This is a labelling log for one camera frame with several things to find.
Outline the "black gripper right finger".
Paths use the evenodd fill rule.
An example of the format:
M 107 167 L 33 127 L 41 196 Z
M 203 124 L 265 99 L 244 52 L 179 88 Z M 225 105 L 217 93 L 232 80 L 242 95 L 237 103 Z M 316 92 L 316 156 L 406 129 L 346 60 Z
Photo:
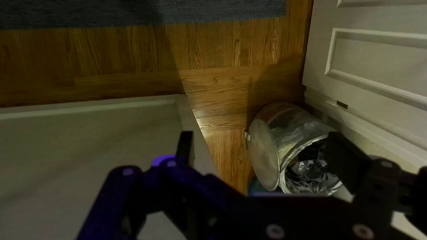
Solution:
M 328 135 L 325 160 L 354 196 L 352 233 L 357 239 L 408 240 L 393 227 L 396 212 L 427 233 L 427 167 L 412 173 L 389 159 L 373 159 L 340 132 Z

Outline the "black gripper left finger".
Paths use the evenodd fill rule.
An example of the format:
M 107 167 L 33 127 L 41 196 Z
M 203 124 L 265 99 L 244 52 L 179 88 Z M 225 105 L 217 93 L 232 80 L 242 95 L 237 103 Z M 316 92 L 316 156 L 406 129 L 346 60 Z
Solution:
M 78 240 L 138 240 L 154 213 L 167 216 L 187 240 L 237 240 L 249 231 L 234 207 L 242 195 L 214 175 L 199 173 L 194 133 L 181 133 L 174 155 L 157 157 L 149 171 L 113 169 Z

